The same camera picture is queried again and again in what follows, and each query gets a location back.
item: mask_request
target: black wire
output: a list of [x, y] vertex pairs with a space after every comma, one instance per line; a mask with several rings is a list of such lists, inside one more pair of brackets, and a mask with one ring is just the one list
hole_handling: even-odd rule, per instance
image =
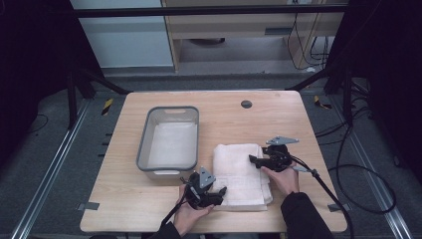
[[[369, 107], [363, 107], [363, 108], [361, 108], [361, 109], [357, 110], [356, 112], [354, 112], [354, 113], [353, 113], [353, 119], [354, 119], [354, 120], [359, 119], [359, 118], [361, 117], [361, 116], [357, 117], [357, 115], [358, 115], [359, 113], [361, 113], [361, 112], [363, 112], [363, 111], [369, 111], [369, 110], [370, 110], [370, 108], [369, 108]], [[326, 128], [326, 129], [323, 129], [323, 130], [321, 130], [321, 131], [319, 131], [319, 132], [316, 132], [316, 133], [315, 133], [315, 135], [316, 135], [316, 137], [327, 136], [327, 135], [329, 135], [329, 134], [331, 134], [331, 133], [333, 133], [333, 132], [338, 131], [338, 130], [339, 130], [339, 129], [341, 129], [344, 125], [346, 125], [346, 122], [341, 122], [341, 123], [336, 124], [336, 125], [334, 125], [334, 126], [331, 126], [331, 127]]]
[[364, 169], [364, 170], [366, 170], [366, 171], [368, 171], [368, 172], [370, 172], [370, 173], [372, 173], [372, 174], [374, 174], [375, 176], [377, 176], [379, 179], [381, 179], [381, 181], [384, 183], [384, 185], [385, 185], [385, 187], [388, 189], [388, 191], [389, 191], [389, 193], [390, 193], [390, 195], [391, 195], [391, 198], [393, 199], [393, 201], [392, 201], [392, 203], [391, 203], [391, 206], [389, 207], [389, 208], [387, 208], [387, 209], [385, 209], [385, 210], [373, 210], [373, 209], [371, 209], [371, 208], [368, 208], [368, 207], [364, 207], [364, 206], [362, 206], [362, 205], [360, 205], [359, 203], [357, 203], [356, 201], [354, 201], [353, 199], [351, 199], [350, 198], [350, 196], [348, 196], [348, 194], [346, 194], [343, 190], [342, 190], [342, 188], [341, 188], [341, 186], [340, 186], [340, 188], [341, 188], [341, 192], [344, 194], [344, 196], [345, 197], [347, 197], [347, 199], [349, 200], [349, 201], [351, 201], [355, 206], [357, 206], [357, 207], [359, 207], [360, 209], [362, 209], [362, 210], [365, 210], [365, 211], [368, 211], [368, 212], [371, 212], [371, 213], [374, 213], [374, 214], [384, 214], [384, 213], [388, 213], [388, 212], [390, 212], [391, 210], [393, 210], [394, 209], [394, 207], [396, 206], [396, 204], [397, 204], [397, 199], [396, 199], [396, 195], [395, 195], [395, 192], [394, 192], [394, 190], [391, 188], [391, 186], [390, 186], [390, 184], [388, 184], [388, 182], [385, 180], [385, 178], [383, 178], [379, 173], [377, 173], [377, 172], [375, 172], [375, 171], [373, 171], [373, 170], [371, 170], [371, 169], [369, 169], [369, 168], [367, 168], [367, 167], [364, 167], [364, 166], [360, 166], [360, 165], [356, 165], [356, 164], [341, 164], [341, 165], [339, 165], [338, 167], [332, 167], [332, 168], [330, 168], [328, 171], [332, 171], [332, 170], [339, 170], [340, 168], [343, 168], [343, 167], [357, 167], [357, 168], [360, 168], [360, 169]]
[[344, 219], [347, 222], [349, 231], [350, 231], [350, 238], [354, 238], [354, 229], [353, 229], [353, 223], [351, 222], [350, 215], [348, 214], [347, 210], [345, 210], [344, 206], [341, 204], [341, 202], [334, 196], [334, 194], [329, 190], [329, 188], [326, 186], [326, 184], [322, 181], [322, 179], [319, 177], [319, 174], [316, 170], [310, 169], [309, 166], [307, 166], [306, 163], [304, 163], [301, 159], [298, 157], [295, 157], [291, 155], [291, 159], [301, 165], [302, 167], [306, 168], [316, 179], [316, 181], [319, 183], [319, 185], [323, 188], [323, 190], [329, 195], [329, 197], [335, 202], [335, 204], [340, 208], [340, 210], [343, 213]]
[[161, 225], [160, 225], [159, 228], [162, 228], [163, 226], [165, 226], [165, 224], [170, 219], [170, 217], [172, 217], [173, 214], [176, 213], [177, 210], [179, 210], [179, 208], [182, 206], [183, 203], [187, 202], [187, 201], [184, 201], [184, 199], [186, 197], [187, 190], [188, 190], [188, 185], [185, 186], [185, 189], [183, 191], [182, 197], [180, 198], [180, 201], [178, 203], [176, 203], [176, 205], [174, 205], [173, 209], [171, 209], [171, 211], [167, 214], [167, 216], [164, 217], [164, 219], [162, 219]]
[[332, 130], [327, 131], [327, 132], [323, 132], [323, 131], [321, 131], [321, 132], [319, 132], [319, 133], [316, 135], [316, 137], [327, 136], [327, 135], [329, 135], [329, 134], [331, 134], [331, 133], [334, 133], [334, 132], [338, 131], [339, 129], [341, 129], [341, 128], [345, 125], [345, 124], [346, 124], [346, 123], [345, 123], [345, 122], [343, 122], [343, 123], [337, 124], [337, 125], [335, 125], [335, 126], [332, 126], [332, 127], [331, 127], [331, 128], [332, 128]]
[[0, 16], [3, 16], [6, 13], [6, 4], [4, 3], [5, 0], [1, 0], [2, 2], [2, 10], [0, 12]]
[[46, 126], [47, 123], [49, 122], [49, 118], [46, 115], [38, 114], [37, 117], [44, 117], [46, 119], [46, 121], [44, 122], [43, 125], [39, 126], [38, 128], [36, 128], [34, 130], [28, 131], [27, 133], [33, 133], [33, 132], [39, 131], [41, 128]]
[[[299, 45], [301, 46], [302, 57], [303, 57], [303, 58], [304, 58], [304, 60], [307, 62], [307, 64], [309, 64], [309, 66], [307, 66], [307, 67], [305, 67], [305, 68], [299, 68], [299, 67], [297, 67], [297, 66], [296, 66], [295, 61], [293, 61], [293, 55], [292, 55], [292, 52], [290, 51], [290, 39], [291, 39], [291, 36], [292, 36], [292, 33], [293, 33], [294, 29], [296, 29], [296, 34], [297, 34], [297, 36], [298, 36], [298, 42], [299, 42]], [[313, 64], [313, 63], [308, 62], [308, 60], [307, 60], [307, 58], [306, 58], [306, 56], [305, 56], [304, 47], [302, 46], [301, 38], [299, 37], [299, 31], [298, 31], [298, 13], [296, 13], [296, 14], [295, 14], [295, 21], [294, 21], [293, 26], [292, 26], [292, 31], [290, 32], [289, 37], [288, 37], [288, 52], [289, 52], [289, 54], [290, 54], [290, 56], [291, 56], [291, 59], [292, 59], [293, 65], [294, 65], [294, 67], [296, 68], [296, 70], [305, 70], [305, 69], [307, 69], [308, 67], [314, 67], [314, 66], [317, 66], [317, 64]]]
[[366, 168], [366, 167], [363, 167], [363, 166], [360, 166], [360, 165], [354, 165], [354, 164], [345, 164], [346, 166], [349, 166], [349, 167], [351, 167], [351, 166], [353, 166], [353, 167], [358, 167], [358, 168], [363, 168], [363, 169], [365, 169], [365, 170], [368, 170], [368, 171], [370, 171], [371, 173], [374, 173], [376, 176], [378, 176], [383, 182], [384, 182], [384, 184], [385, 184], [385, 186], [388, 188], [388, 190], [389, 190], [389, 192], [390, 192], [390, 194], [391, 194], [391, 197], [393, 198], [393, 202], [392, 202], [392, 205], [388, 208], [388, 209], [386, 209], [386, 210], [373, 210], [373, 209], [370, 209], [370, 208], [367, 208], [367, 207], [364, 207], [364, 206], [362, 206], [362, 205], [360, 205], [360, 204], [358, 204], [356, 201], [354, 201], [353, 199], [351, 199], [351, 197], [344, 191], [344, 189], [343, 189], [343, 187], [342, 187], [342, 184], [341, 184], [341, 181], [340, 181], [340, 177], [339, 177], [339, 173], [338, 173], [338, 171], [339, 171], [339, 169], [341, 168], [341, 167], [343, 167], [343, 165], [340, 165], [339, 164], [339, 161], [340, 161], [340, 157], [341, 157], [341, 152], [342, 152], [342, 149], [343, 149], [343, 147], [344, 147], [344, 143], [345, 143], [345, 140], [346, 140], [346, 138], [347, 138], [347, 136], [350, 134], [350, 132], [351, 132], [351, 130], [352, 130], [352, 126], [349, 126], [348, 128], [347, 128], [347, 130], [346, 130], [346, 133], [344, 134], [344, 137], [343, 137], [343, 140], [342, 140], [342, 142], [341, 142], [341, 145], [340, 145], [340, 147], [339, 147], [339, 150], [338, 150], [338, 155], [337, 155], [337, 159], [336, 159], [336, 162], [335, 162], [335, 167], [334, 168], [331, 168], [331, 169], [329, 169], [329, 170], [332, 170], [332, 169], [335, 169], [335, 177], [336, 177], [336, 180], [337, 180], [337, 184], [338, 184], [338, 188], [340, 189], [340, 191], [341, 191], [341, 193], [350, 201], [350, 202], [352, 202], [355, 206], [357, 206], [357, 207], [359, 207], [359, 208], [361, 208], [362, 210], [365, 210], [365, 211], [367, 211], [367, 212], [371, 212], [371, 213], [375, 213], [375, 214], [384, 214], [384, 213], [387, 213], [387, 212], [390, 212], [392, 209], [394, 209], [394, 207], [395, 207], [395, 205], [396, 205], [396, 196], [395, 196], [395, 193], [394, 193], [394, 191], [393, 191], [393, 189], [389, 186], [389, 184], [386, 182], [386, 180], [384, 179], [384, 178], [382, 178], [378, 173], [376, 173], [376, 172], [374, 172], [373, 170], [371, 170], [371, 169], [369, 169], [369, 168]]
[[322, 142], [322, 143], [319, 143], [318, 145], [324, 146], [324, 145], [330, 145], [330, 144], [335, 144], [335, 143], [339, 143], [339, 142], [342, 142], [342, 140], [332, 141], [332, 142]]

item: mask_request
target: aluminum rail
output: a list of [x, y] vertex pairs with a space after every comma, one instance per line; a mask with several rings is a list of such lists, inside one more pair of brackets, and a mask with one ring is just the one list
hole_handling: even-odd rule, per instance
[[38, 217], [38, 214], [41, 211], [41, 208], [44, 205], [44, 202], [49, 195], [49, 192], [56, 181], [56, 178], [60, 172], [63, 162], [72, 146], [72, 143], [78, 134], [79, 129], [81, 128], [82, 122], [87, 114], [87, 110], [90, 106], [90, 100], [84, 100], [83, 105], [79, 111], [79, 117], [72, 129], [69, 129], [65, 135], [65, 138], [62, 141], [59, 149], [56, 152], [55, 157], [53, 158], [49, 169], [47, 170], [40, 186], [37, 189], [34, 197], [32, 198], [31, 203], [27, 207], [24, 215], [22, 216], [20, 222], [15, 227], [11, 238], [12, 239], [25, 239], [29, 235], [32, 226], [34, 225], [35, 220]]
[[244, 6], [196, 6], [117, 9], [76, 9], [71, 11], [51, 10], [50, 14], [77, 17], [151, 17], [184, 15], [228, 15], [228, 14], [274, 14], [274, 13], [337, 13], [358, 9], [364, 5], [348, 4], [303, 4], [303, 5], [244, 5]]

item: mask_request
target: electrical cable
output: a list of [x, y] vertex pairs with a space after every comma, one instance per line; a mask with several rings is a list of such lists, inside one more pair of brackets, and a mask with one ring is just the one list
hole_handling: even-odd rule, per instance
[[6, 13], [6, 3], [4, 1], [5, 0], [1, 0], [2, 9], [1, 9], [1, 12], [0, 12], [0, 16], [3, 16]]
[[[395, 196], [394, 190], [393, 190], [393, 189], [389, 186], [389, 184], [387, 183], [387, 181], [386, 181], [383, 177], [381, 177], [378, 173], [374, 172], [373, 170], [371, 170], [371, 169], [369, 169], [369, 168], [366, 168], [366, 167], [363, 167], [363, 166], [360, 166], [360, 165], [354, 165], [354, 164], [344, 164], [344, 165], [340, 165], [340, 164], [339, 164], [339, 160], [340, 160], [340, 157], [341, 157], [341, 152], [342, 152], [342, 149], [343, 149], [343, 146], [344, 146], [344, 143], [345, 143], [345, 139], [346, 139], [347, 135], [351, 132], [351, 130], [352, 130], [352, 126], [349, 126], [349, 127], [347, 128], [347, 130], [346, 130], [346, 133], [344, 134], [343, 141], [341, 142], [341, 145], [340, 145], [340, 147], [339, 147], [339, 151], [338, 151], [338, 155], [337, 155], [337, 159], [336, 159], [335, 167], [334, 167], [334, 168], [330, 168], [328, 171], [335, 169], [335, 177], [336, 177], [336, 180], [337, 180], [337, 183], [338, 183], [338, 188], [339, 188], [339, 189], [340, 189], [340, 191], [343, 193], [343, 195], [344, 195], [344, 196], [345, 196], [345, 197], [346, 197], [346, 198], [347, 198], [350, 202], [352, 202], [355, 206], [359, 207], [360, 209], [362, 209], [362, 210], [364, 210], [364, 211], [371, 212], [371, 213], [375, 213], [375, 214], [384, 214], [384, 213], [390, 212], [391, 210], [393, 210], [393, 209], [394, 209], [394, 207], [395, 207], [395, 205], [396, 205], [396, 203], [397, 203], [397, 202], [396, 202], [396, 196]], [[347, 193], [345, 193], [345, 191], [344, 191], [344, 189], [343, 189], [343, 187], [342, 187], [342, 184], [341, 184], [340, 178], [339, 178], [339, 173], [338, 173], [338, 171], [339, 171], [339, 169], [340, 169], [341, 167], [358, 167], [358, 168], [365, 169], [365, 170], [367, 170], [367, 171], [369, 171], [369, 172], [371, 172], [371, 173], [375, 174], [375, 175], [376, 175], [379, 179], [381, 179], [381, 180], [384, 182], [384, 184], [385, 184], [386, 188], [387, 188], [387, 189], [388, 189], [388, 191], [390, 192], [390, 195], [391, 195], [391, 197], [392, 197], [392, 199], [393, 199], [393, 202], [392, 202], [391, 206], [390, 206], [389, 208], [385, 209], [385, 210], [373, 210], [373, 209], [367, 208], [367, 207], [365, 207], [365, 206], [362, 206], [362, 205], [358, 204], [356, 201], [354, 201], [353, 199], [351, 199], [351, 197], [350, 197]]]
[[[309, 66], [307, 66], [306, 68], [299, 68], [299, 67], [297, 67], [297, 66], [296, 66], [295, 61], [293, 61], [293, 55], [292, 55], [292, 52], [290, 51], [290, 39], [291, 39], [292, 33], [294, 32], [294, 30], [295, 30], [295, 29], [296, 29], [296, 34], [297, 34], [297, 36], [298, 36], [298, 42], [299, 42], [299, 45], [300, 45], [300, 47], [301, 47], [301, 51], [302, 51], [302, 57], [304, 58], [304, 60], [306, 61], [306, 63], [307, 63], [307, 64], [309, 64]], [[305, 50], [304, 50], [304, 47], [303, 47], [303, 45], [302, 45], [301, 38], [300, 38], [300, 36], [299, 36], [299, 31], [298, 31], [298, 13], [296, 13], [296, 14], [295, 14], [295, 21], [294, 21], [293, 26], [292, 26], [292, 31], [290, 32], [289, 37], [288, 37], [288, 52], [289, 52], [289, 54], [290, 54], [290, 56], [291, 56], [291, 59], [292, 59], [293, 65], [294, 65], [294, 67], [295, 67], [297, 70], [305, 70], [305, 69], [307, 69], [308, 67], [318, 66], [318, 64], [313, 64], [313, 63], [310, 63], [310, 62], [307, 60], [306, 56], [305, 56]]]
[[[284, 155], [282, 152], [274, 151], [275, 153]], [[319, 183], [319, 185], [323, 188], [323, 190], [328, 194], [328, 196], [334, 201], [334, 203], [340, 208], [340, 210], [343, 213], [344, 219], [347, 222], [348, 229], [350, 231], [350, 238], [354, 238], [354, 229], [353, 229], [353, 223], [351, 221], [350, 215], [348, 214], [347, 210], [344, 208], [344, 206], [341, 204], [341, 202], [334, 196], [334, 194], [329, 190], [329, 188], [326, 186], [326, 184], [322, 181], [322, 179], [319, 177], [319, 174], [315, 169], [311, 169], [304, 161], [302, 161], [300, 158], [295, 157], [290, 154], [290, 157], [292, 161], [296, 162], [297, 164], [304, 167], [307, 171], [309, 171], [312, 176], [316, 179], [316, 181]]]
[[162, 219], [161, 221], [161, 225], [159, 228], [162, 228], [163, 226], [165, 226], [165, 224], [167, 223], [167, 221], [173, 216], [174, 213], [176, 213], [177, 210], [179, 210], [179, 208], [182, 206], [183, 203], [186, 203], [187, 201], [185, 201], [185, 197], [186, 197], [186, 192], [187, 192], [187, 185], [185, 186], [185, 189], [183, 191], [183, 195], [180, 198], [180, 201], [178, 203], [176, 203], [176, 205], [174, 205], [173, 209], [171, 209], [171, 211], [167, 214], [166, 217], [164, 217], [164, 219]]

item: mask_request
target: wooden table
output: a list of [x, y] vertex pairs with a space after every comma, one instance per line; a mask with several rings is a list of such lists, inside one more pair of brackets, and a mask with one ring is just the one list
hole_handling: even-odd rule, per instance
[[[241, 101], [252, 102], [244, 109]], [[136, 166], [136, 156], [147, 112], [154, 107], [193, 106], [199, 111], [198, 164], [212, 171], [213, 149], [219, 143], [253, 142], [266, 146], [266, 140], [281, 135], [294, 137], [292, 155], [315, 168], [333, 191], [317, 140], [298, 92], [154, 92], [132, 93], [125, 100], [105, 159], [90, 197], [100, 204], [86, 210], [81, 229], [86, 232], [152, 232], [178, 198], [179, 180], [150, 180]], [[284, 232], [280, 205], [283, 196], [274, 182], [274, 200], [268, 211], [213, 211], [201, 219], [192, 232]], [[300, 187], [313, 201], [331, 231], [343, 231], [341, 212], [329, 212], [332, 200], [309, 173], [300, 174]]]

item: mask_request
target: white towel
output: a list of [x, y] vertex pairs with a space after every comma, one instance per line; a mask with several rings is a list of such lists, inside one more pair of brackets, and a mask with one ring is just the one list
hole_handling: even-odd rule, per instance
[[263, 211], [273, 201], [270, 179], [255, 167], [249, 155], [263, 157], [262, 148], [255, 143], [219, 144], [214, 149], [213, 190], [227, 186], [223, 203], [216, 210]]

